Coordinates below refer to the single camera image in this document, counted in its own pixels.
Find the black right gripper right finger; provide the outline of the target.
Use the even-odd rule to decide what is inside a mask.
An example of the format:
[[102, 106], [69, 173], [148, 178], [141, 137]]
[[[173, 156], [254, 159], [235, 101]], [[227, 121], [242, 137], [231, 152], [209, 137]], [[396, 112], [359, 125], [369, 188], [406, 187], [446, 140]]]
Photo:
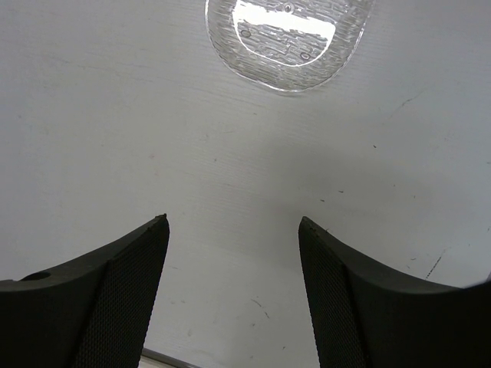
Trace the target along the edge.
[[302, 273], [322, 367], [488, 367], [490, 284], [458, 288], [364, 255], [309, 218]]

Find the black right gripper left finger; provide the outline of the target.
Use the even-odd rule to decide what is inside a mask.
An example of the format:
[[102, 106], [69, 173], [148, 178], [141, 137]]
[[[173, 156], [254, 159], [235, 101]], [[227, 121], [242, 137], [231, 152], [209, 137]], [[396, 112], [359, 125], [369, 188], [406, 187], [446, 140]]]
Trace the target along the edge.
[[3, 367], [137, 367], [170, 238], [165, 215], [63, 264], [1, 282]]

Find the clear textured glass plate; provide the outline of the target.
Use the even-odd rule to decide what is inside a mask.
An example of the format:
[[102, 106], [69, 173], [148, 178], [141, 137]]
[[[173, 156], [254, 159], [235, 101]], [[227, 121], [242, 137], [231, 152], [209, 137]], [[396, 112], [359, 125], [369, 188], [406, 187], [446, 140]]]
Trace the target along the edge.
[[207, 1], [209, 40], [227, 68], [285, 93], [321, 85], [350, 61], [372, 1]]

